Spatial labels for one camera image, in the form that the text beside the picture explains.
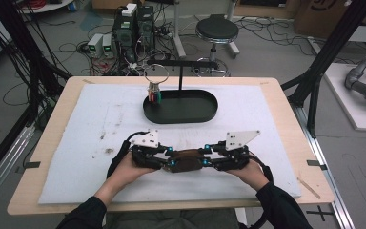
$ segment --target gray floor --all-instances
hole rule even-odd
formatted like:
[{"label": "gray floor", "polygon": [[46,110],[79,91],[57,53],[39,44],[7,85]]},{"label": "gray floor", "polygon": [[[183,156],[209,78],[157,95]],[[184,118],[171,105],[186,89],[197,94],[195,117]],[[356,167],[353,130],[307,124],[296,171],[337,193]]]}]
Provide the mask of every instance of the gray floor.
[{"label": "gray floor", "polygon": [[[108,32],[111,26],[102,26],[90,31],[97,25],[111,25],[112,15],[96,14],[88,10],[80,10],[76,13],[69,13],[66,10],[56,10],[51,13],[39,15],[41,20],[50,23],[61,23],[75,21],[74,24],[62,26],[43,25],[42,30],[46,35],[51,49],[56,52],[64,66],[73,75],[87,75],[88,62],[82,55],[71,52],[59,52],[60,46],[65,43],[77,44],[88,40],[88,35],[92,36],[95,32]],[[182,19],[181,28],[195,22],[195,18]],[[288,28],[275,27],[279,33],[286,32],[289,37],[295,36],[292,23],[286,22]],[[195,24],[191,24],[183,31],[185,34],[193,34]],[[269,37],[266,29],[255,31],[256,34],[265,38]],[[273,34],[275,40],[283,39],[284,36]],[[182,42],[187,52],[188,60],[196,60],[199,57],[207,56],[210,44],[192,36],[182,36]],[[302,40],[296,40],[302,50],[307,54],[312,54],[311,47]],[[271,41],[264,41],[254,33],[241,30],[240,35],[235,41],[241,54],[232,59],[224,47],[218,47],[217,56],[224,60],[230,68],[232,76],[240,77],[274,77],[280,83],[284,83],[302,73],[304,73],[314,61],[313,55],[306,55],[301,52],[298,46],[281,46]],[[62,47],[72,49],[72,45]],[[358,62],[366,56],[366,48],[363,44],[348,44],[337,59],[338,62]],[[189,70],[185,75],[192,75]],[[16,77],[13,66],[3,54],[0,55],[0,142],[10,130],[14,122],[24,111],[25,106],[10,106],[2,101],[2,97],[13,86],[21,83],[20,78]],[[18,104],[26,101],[26,89],[23,86],[15,88],[6,97],[8,103]],[[356,228],[366,228],[366,132],[355,131],[348,118],[342,111],[334,94],[331,92],[325,80],[322,80],[321,93],[318,103],[316,118],[316,134],[328,165],[333,173],[335,182],[340,194],[343,196],[346,207],[352,217]],[[32,217],[13,217],[8,215],[6,208],[10,198],[21,178],[21,174],[15,170],[21,165],[26,153],[38,138],[40,133],[36,133],[24,154],[21,156],[13,171],[5,180],[0,188],[0,228],[53,228],[61,220],[61,215],[32,216]],[[324,212],[332,212],[329,205],[320,206]],[[304,212],[317,211],[315,205],[302,206]],[[251,224],[261,214],[260,208],[247,208],[248,222]],[[320,215],[306,214],[308,221],[314,228],[337,228],[336,219],[326,215],[322,220]]]}]

